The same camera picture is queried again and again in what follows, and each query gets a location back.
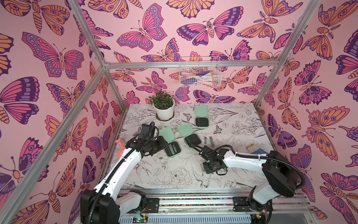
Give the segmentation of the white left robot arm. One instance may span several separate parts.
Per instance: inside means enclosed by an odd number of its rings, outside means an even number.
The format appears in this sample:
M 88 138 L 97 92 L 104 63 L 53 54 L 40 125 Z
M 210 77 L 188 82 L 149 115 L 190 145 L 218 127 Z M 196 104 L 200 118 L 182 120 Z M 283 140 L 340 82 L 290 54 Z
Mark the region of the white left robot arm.
M 142 214 L 148 209 L 144 192 L 132 189 L 119 196 L 129 174 L 146 156 L 153 156 L 167 146 L 159 136 L 154 122 L 143 124 L 141 132 L 130 139 L 122 156 L 109 174 L 93 190 L 85 190 L 80 198 L 82 224 L 118 224 L 119 219 L 130 211 Z

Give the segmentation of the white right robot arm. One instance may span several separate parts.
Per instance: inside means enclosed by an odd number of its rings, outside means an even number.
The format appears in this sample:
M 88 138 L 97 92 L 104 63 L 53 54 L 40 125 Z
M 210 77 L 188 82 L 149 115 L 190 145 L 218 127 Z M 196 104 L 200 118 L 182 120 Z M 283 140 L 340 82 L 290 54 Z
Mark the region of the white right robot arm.
M 259 212 L 265 208 L 271 211 L 274 198 L 291 198 L 297 189 L 306 184 L 303 173 L 277 151 L 242 154 L 231 145 L 222 145 L 216 149 L 198 145 L 191 147 L 205 160 L 203 169 L 207 174 L 226 175 L 228 169 L 245 169 L 265 176 L 265 183 L 253 187 L 247 198 L 234 199 L 235 209 L 242 206 L 249 211 Z

